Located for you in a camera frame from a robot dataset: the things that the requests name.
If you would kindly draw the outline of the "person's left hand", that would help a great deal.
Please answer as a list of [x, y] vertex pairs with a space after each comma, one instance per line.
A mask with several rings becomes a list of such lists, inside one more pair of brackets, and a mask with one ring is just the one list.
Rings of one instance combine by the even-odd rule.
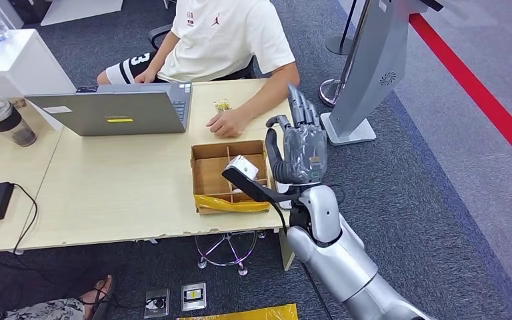
[[206, 126], [216, 137], [226, 139], [242, 135], [249, 122], [242, 111], [231, 109], [216, 114]]

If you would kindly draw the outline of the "person's right hand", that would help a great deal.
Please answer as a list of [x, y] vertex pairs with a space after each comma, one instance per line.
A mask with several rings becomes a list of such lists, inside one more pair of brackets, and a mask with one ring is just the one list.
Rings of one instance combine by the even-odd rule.
[[155, 83], [157, 81], [157, 71], [146, 68], [142, 73], [135, 77], [135, 83]]

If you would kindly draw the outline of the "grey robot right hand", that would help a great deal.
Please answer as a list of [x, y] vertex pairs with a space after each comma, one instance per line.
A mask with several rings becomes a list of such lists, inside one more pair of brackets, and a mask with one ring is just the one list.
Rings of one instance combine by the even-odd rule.
[[292, 121], [276, 115], [266, 122], [265, 144], [274, 180], [283, 184], [320, 183], [327, 170], [327, 134], [317, 110], [294, 85], [288, 85]]

